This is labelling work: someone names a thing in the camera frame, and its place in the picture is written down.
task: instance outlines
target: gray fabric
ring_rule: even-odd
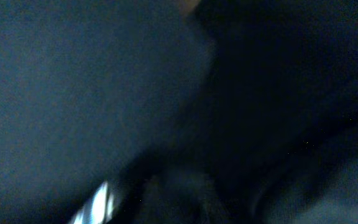
[[[199,40],[163,0],[0,1],[0,222],[53,222],[174,133]]]

